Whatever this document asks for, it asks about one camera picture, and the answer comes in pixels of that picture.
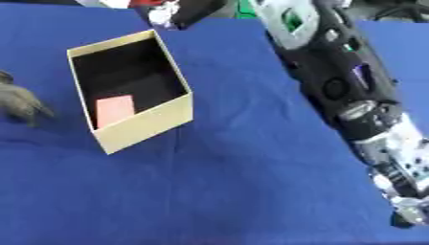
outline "blue fabric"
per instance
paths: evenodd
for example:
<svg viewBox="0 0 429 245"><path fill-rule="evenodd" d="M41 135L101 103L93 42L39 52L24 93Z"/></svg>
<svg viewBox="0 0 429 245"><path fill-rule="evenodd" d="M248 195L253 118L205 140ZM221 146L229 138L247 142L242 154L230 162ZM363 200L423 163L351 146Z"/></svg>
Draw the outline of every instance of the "blue fabric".
<svg viewBox="0 0 429 245"><path fill-rule="evenodd" d="M282 69L255 20L161 32L194 91L194 122L105 156L65 50L145 30L133 11L0 5L0 68L59 114L0 118L0 244L424 242ZM361 23L429 132L429 26Z"/></svg>

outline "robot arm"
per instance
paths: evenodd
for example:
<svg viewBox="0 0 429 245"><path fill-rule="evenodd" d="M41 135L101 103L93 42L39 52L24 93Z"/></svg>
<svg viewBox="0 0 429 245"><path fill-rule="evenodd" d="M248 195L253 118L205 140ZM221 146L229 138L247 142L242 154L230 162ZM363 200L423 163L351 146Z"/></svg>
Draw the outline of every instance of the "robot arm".
<svg viewBox="0 0 429 245"><path fill-rule="evenodd" d="M189 19L185 9L197 8L190 1L164 2L148 11L148 19L158 26L184 29L224 4L193 1L205 11L193 11L195 18L183 21ZM250 3L284 68L300 82L302 93L321 118L367 165L373 182L395 208L393 225L428 225L429 140L403 110L395 94L396 81L366 39L330 1Z"/></svg>

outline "open box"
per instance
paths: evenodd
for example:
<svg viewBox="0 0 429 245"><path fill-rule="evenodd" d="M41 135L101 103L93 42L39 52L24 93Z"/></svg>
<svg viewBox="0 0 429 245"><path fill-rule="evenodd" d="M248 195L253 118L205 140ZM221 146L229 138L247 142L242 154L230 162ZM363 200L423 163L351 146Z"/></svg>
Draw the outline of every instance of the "open box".
<svg viewBox="0 0 429 245"><path fill-rule="evenodd" d="M192 120L192 90L154 30L67 51L84 115L107 154ZM96 101L131 95L135 114L97 128Z"/></svg>

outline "black box lining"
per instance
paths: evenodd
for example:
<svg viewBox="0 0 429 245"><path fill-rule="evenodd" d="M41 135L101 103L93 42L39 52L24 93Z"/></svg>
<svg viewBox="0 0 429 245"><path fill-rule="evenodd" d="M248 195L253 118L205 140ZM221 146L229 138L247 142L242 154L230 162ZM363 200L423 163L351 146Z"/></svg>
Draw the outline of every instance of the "black box lining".
<svg viewBox="0 0 429 245"><path fill-rule="evenodd" d="M187 93L155 38L73 58L93 128L96 101L131 95L136 113Z"/></svg>

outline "pink sponge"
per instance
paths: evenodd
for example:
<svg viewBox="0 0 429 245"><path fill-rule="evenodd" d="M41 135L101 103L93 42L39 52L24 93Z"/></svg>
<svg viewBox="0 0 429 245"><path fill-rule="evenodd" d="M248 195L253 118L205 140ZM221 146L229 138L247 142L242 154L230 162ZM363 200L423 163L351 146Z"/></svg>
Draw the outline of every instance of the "pink sponge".
<svg viewBox="0 0 429 245"><path fill-rule="evenodd" d="M135 114L132 96L118 96L97 100L97 127L117 123Z"/></svg>

